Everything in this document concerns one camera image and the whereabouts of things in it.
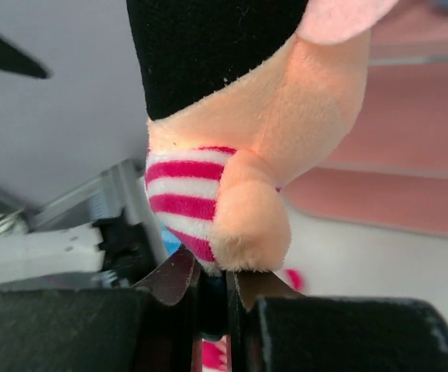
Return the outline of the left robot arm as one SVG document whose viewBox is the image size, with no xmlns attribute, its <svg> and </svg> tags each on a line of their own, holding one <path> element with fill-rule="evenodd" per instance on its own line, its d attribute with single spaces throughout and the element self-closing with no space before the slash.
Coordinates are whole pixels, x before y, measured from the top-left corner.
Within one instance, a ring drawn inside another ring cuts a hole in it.
<svg viewBox="0 0 448 372">
<path fill-rule="evenodd" d="M 104 284 L 167 258 L 140 182 L 146 112 L 125 22 L 0 26 L 0 284 L 70 273 Z"/>
</svg>

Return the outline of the black-haired boy doll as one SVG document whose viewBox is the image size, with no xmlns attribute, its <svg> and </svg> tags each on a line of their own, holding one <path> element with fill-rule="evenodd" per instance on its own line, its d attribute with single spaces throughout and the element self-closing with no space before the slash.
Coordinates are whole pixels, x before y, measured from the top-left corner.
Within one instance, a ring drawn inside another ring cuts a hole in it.
<svg viewBox="0 0 448 372">
<path fill-rule="evenodd" d="M 129 1 L 156 217 L 212 276 L 279 269 L 280 190 L 353 128 L 393 1 Z"/>
</svg>

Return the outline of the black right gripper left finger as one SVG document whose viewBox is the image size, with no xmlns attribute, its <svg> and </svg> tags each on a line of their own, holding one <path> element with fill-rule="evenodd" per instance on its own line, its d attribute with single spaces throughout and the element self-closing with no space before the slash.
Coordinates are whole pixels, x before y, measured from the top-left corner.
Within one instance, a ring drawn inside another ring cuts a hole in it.
<svg viewBox="0 0 448 372">
<path fill-rule="evenodd" d="M 200 273 L 180 250 L 134 288 L 0 291 L 0 371 L 189 371 Z"/>
</svg>

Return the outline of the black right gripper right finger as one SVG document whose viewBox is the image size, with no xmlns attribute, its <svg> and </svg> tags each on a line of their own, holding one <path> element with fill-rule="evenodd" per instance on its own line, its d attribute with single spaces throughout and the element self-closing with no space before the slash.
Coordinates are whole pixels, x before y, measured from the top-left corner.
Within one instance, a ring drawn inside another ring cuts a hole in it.
<svg viewBox="0 0 448 372">
<path fill-rule="evenodd" d="M 448 372 L 448 325 L 426 301 L 261 297 L 259 371 Z"/>
</svg>

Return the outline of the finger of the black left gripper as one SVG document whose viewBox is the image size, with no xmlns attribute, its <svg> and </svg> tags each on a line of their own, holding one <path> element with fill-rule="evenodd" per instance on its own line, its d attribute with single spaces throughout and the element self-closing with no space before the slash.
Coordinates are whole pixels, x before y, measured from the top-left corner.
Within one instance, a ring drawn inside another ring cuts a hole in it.
<svg viewBox="0 0 448 372">
<path fill-rule="evenodd" d="M 0 71 L 37 79 L 47 79 L 51 76 L 46 66 L 1 35 Z"/>
</svg>

